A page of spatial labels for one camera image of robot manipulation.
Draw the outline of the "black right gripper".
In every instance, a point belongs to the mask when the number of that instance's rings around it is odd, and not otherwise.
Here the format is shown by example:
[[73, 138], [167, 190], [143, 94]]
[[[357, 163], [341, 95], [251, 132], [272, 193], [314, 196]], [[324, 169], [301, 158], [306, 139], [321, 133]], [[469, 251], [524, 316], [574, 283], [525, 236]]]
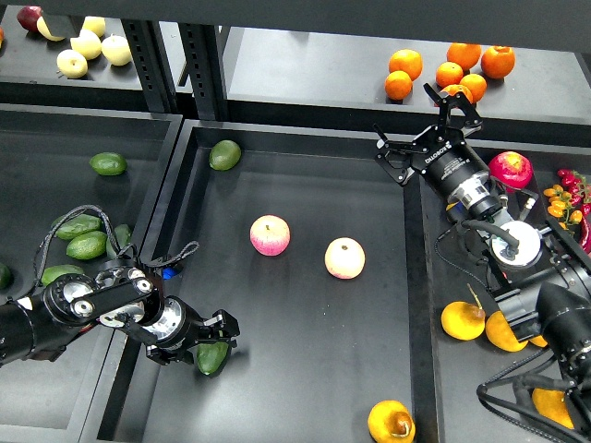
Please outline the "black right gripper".
[[[416, 171], [440, 197], [457, 198], [460, 189], [465, 191], [488, 181], [488, 166], [464, 139], [464, 134], [479, 131], [483, 120], [462, 91], [440, 95], [428, 83], [423, 89], [439, 108], [436, 128], [430, 126], [414, 141], [394, 141], [374, 124], [379, 137], [375, 161], [399, 186], [405, 186]], [[464, 116], [460, 129], [451, 127], [453, 109]], [[411, 166], [413, 155], [415, 171]]]

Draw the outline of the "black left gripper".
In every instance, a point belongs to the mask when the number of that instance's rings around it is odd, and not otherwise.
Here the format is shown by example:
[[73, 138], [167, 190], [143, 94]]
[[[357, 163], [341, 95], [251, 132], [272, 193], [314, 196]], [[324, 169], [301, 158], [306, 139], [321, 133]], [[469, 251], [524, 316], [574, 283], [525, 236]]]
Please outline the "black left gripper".
[[203, 319], [178, 297], [168, 297], [162, 312], [143, 327], [155, 336], [154, 344], [146, 345], [146, 356], [159, 365], [195, 364], [193, 348], [199, 343], [224, 342], [230, 345], [240, 335], [237, 319], [224, 309]]

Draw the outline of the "yellow pear under arm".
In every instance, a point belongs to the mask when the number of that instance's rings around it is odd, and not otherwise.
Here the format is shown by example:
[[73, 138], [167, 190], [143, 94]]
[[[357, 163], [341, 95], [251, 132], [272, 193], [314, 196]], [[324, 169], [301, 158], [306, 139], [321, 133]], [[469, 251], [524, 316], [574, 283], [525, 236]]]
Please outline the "yellow pear under arm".
[[500, 310], [491, 314], [485, 323], [488, 340], [499, 349], [516, 353], [522, 351], [528, 341], [518, 341], [508, 321]]

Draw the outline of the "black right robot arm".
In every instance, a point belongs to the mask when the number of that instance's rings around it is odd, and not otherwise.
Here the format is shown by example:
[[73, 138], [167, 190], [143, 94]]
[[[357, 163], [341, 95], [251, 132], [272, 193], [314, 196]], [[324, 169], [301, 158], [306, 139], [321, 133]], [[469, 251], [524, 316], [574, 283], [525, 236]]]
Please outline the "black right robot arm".
[[467, 143], [482, 125], [463, 93], [429, 90], [435, 124], [409, 141], [381, 136], [377, 163], [400, 186], [421, 185], [432, 290], [483, 290], [519, 344], [546, 345], [509, 365], [480, 351], [456, 352], [445, 381], [455, 386], [445, 412], [451, 442], [514, 442], [516, 430], [548, 442], [590, 438], [590, 257], [537, 194], [495, 177]]

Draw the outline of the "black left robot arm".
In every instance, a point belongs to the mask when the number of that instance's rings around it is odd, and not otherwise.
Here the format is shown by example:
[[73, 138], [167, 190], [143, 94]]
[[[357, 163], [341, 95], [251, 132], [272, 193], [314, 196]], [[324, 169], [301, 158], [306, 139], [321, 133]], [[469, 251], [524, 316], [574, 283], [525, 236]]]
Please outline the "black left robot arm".
[[205, 318], [179, 297], [164, 293], [164, 270], [193, 254], [198, 242], [186, 244], [174, 256], [144, 262], [135, 245], [118, 244], [108, 216], [95, 205], [72, 209], [55, 226], [89, 211], [103, 222], [115, 259], [104, 262], [94, 277], [68, 273], [43, 286], [45, 261], [57, 233], [52, 228], [33, 258], [36, 275], [31, 288], [1, 306], [3, 365], [16, 360], [53, 362], [71, 342], [99, 325], [143, 344], [147, 357], [160, 365], [193, 363], [192, 350], [200, 343], [233, 342], [240, 329], [237, 319], [225, 310]]

